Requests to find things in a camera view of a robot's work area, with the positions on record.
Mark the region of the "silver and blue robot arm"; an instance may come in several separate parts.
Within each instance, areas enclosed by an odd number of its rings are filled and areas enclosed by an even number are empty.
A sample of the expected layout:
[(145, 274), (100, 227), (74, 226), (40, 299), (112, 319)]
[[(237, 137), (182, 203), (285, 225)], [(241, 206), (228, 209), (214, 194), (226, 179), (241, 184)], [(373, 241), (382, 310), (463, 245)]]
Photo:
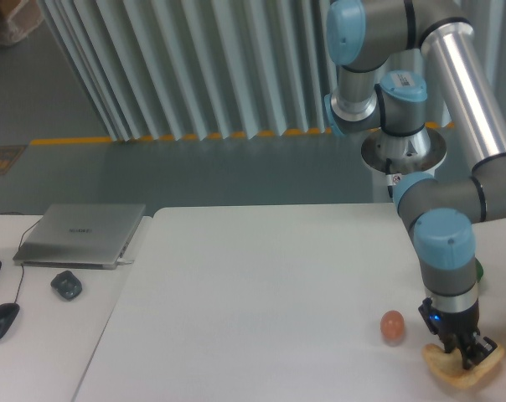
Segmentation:
[[(487, 362), (497, 345), (478, 329), (476, 223), (506, 218), (506, 122), (478, 62), (473, 29), (451, 1), (334, 1), (327, 43), (338, 88), (325, 97), (333, 131), (379, 128), (374, 155), (417, 253), (426, 299), (419, 312), (462, 367)], [(436, 70), (471, 166), (460, 183), (437, 182), (431, 155), (441, 138), (425, 127), (426, 84), (409, 71), (376, 71), (395, 53), (417, 49)]]

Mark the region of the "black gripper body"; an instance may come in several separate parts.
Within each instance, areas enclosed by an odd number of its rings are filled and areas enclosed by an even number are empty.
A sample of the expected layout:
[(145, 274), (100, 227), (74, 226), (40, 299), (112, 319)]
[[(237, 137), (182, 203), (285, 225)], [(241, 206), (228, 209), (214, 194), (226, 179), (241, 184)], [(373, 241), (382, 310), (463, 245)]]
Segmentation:
[(480, 334), (479, 301), (462, 312), (444, 312), (432, 305), (432, 300), (427, 297), (418, 308), (424, 323), (433, 335), (438, 335), (441, 340), (451, 335)]

